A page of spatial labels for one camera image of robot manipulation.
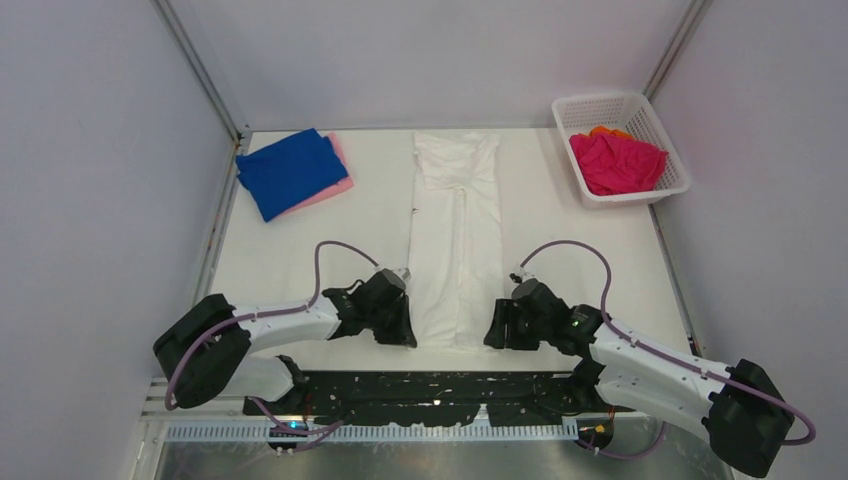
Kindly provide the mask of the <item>white t shirt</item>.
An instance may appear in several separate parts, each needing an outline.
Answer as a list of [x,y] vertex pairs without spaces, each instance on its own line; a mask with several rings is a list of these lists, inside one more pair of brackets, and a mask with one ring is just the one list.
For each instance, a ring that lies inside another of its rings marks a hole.
[[503,295],[499,136],[413,135],[407,285],[422,349],[477,350]]

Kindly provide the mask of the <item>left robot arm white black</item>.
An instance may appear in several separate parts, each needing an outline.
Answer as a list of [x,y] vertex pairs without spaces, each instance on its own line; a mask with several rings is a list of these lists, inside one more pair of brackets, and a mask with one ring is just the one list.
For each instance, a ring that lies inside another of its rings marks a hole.
[[288,357],[264,350],[302,341],[355,337],[414,348],[407,269],[378,269],[352,287],[319,290],[303,306],[238,308],[222,294],[203,298],[153,344],[168,384],[165,407],[191,409],[221,395],[253,397],[298,412],[307,389]]

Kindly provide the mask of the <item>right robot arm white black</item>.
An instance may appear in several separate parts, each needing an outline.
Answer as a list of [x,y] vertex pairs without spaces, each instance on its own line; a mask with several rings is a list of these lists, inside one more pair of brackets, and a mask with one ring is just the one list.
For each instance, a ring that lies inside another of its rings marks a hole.
[[751,477],[767,476],[795,421],[758,364],[730,366],[669,349],[598,308],[568,306],[536,279],[496,300],[484,343],[519,351],[548,343],[579,358],[569,378],[577,406],[591,411],[605,403],[650,415],[703,440]]

